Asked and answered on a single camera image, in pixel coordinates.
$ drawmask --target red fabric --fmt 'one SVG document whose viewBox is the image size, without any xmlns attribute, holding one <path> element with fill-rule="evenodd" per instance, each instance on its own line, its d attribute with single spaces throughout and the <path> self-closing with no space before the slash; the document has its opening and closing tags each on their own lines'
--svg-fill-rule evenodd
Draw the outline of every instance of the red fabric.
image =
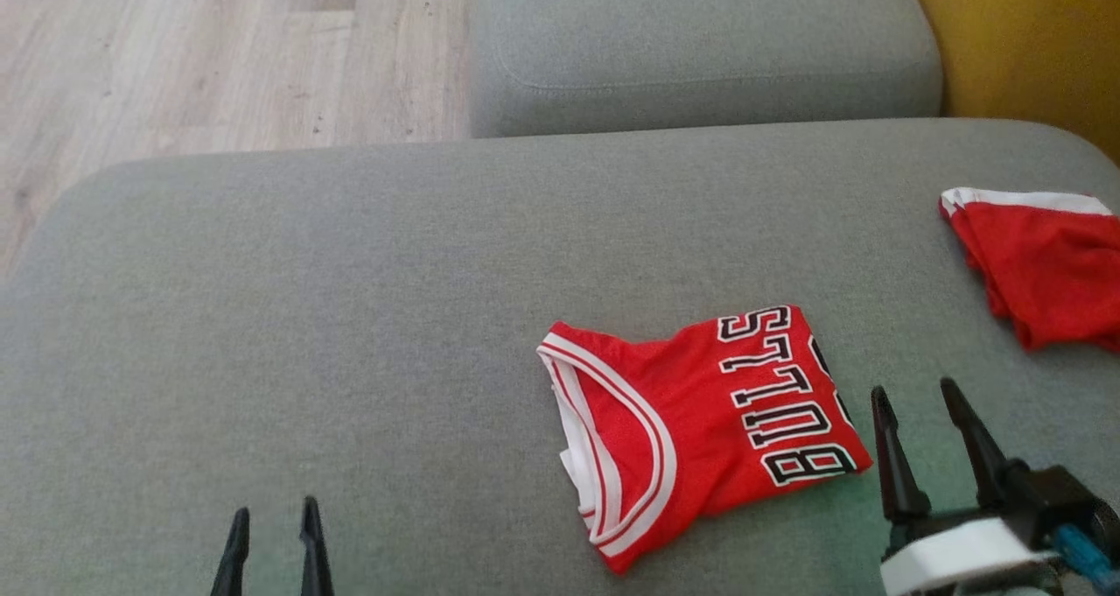
<svg viewBox="0 0 1120 596">
<path fill-rule="evenodd" d="M 562 456 L 613 571 L 699 515 L 871 466 L 796 306 L 643 344 L 557 322 L 538 352 L 573 420 Z"/>
<path fill-rule="evenodd" d="M 968 266 L 983 273 L 991 313 L 1011 319 L 1026 350 L 1092 342 L 1120 353 L 1120 220 L 992 204 L 984 194 L 1000 193 L 979 194 L 940 208 L 968 249 Z"/>
</svg>

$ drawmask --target blue cable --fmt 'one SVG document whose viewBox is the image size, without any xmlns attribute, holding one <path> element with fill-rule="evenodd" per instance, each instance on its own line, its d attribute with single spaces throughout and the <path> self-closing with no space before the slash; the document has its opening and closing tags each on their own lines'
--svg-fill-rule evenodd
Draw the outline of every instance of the blue cable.
<svg viewBox="0 0 1120 596">
<path fill-rule="evenodd" d="M 1062 560 L 1073 571 L 1089 579 L 1100 596 L 1120 596 L 1120 571 L 1113 570 L 1108 557 L 1093 544 L 1081 529 L 1063 524 L 1054 531 L 1053 540 Z"/>
</svg>

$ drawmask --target bulls jersey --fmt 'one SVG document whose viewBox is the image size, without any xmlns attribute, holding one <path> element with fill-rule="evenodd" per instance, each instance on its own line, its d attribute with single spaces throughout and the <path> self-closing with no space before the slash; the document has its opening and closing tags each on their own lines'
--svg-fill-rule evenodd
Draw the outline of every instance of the bulls jersey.
<svg viewBox="0 0 1120 596">
<path fill-rule="evenodd" d="M 613 571 L 698 515 L 871 465 L 796 306 L 620 341 L 557 322 L 552 378 L 591 543 Z"/>
</svg>

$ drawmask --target sofa cushion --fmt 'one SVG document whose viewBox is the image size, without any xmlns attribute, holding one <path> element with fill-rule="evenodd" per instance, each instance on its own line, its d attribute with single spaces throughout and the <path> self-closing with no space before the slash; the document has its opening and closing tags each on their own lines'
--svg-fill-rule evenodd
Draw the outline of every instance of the sofa cushion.
<svg viewBox="0 0 1120 596">
<path fill-rule="evenodd" d="M 852 422 L 889 389 L 915 475 L 970 504 L 937 380 L 1009 455 L 1120 505 L 1120 364 L 1027 355 L 937 214 L 949 186 L 1120 208 L 1092 146 L 1023 122 L 717 127 L 105 170 L 0 292 L 11 594 L 205 594 L 235 509 L 249 594 L 296 589 L 305 494 L 339 594 L 875 594 L 872 469 L 701 520 L 617 578 L 587 542 L 535 347 L 775 304 Z"/>
<path fill-rule="evenodd" d="M 916 0 L 475 0 L 475 137 L 933 117 Z"/>
</svg>

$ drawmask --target jersey neckline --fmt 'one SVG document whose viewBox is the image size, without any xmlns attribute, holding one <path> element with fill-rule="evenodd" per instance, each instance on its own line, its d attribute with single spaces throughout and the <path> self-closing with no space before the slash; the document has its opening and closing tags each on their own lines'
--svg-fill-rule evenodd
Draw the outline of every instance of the jersey neckline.
<svg viewBox="0 0 1120 596">
<path fill-rule="evenodd" d="M 552 378 L 552 389 L 568 439 L 561 460 L 580 497 L 590 541 L 607 557 L 628 549 L 650 531 L 664 511 L 676 482 L 676 451 L 664 421 L 638 391 L 588 350 L 558 334 L 558 324 L 536 348 Z M 622 512 L 622 481 L 614 458 L 595 428 L 579 373 L 591 378 L 619 401 L 645 430 L 652 453 L 648 487 Z"/>
</svg>

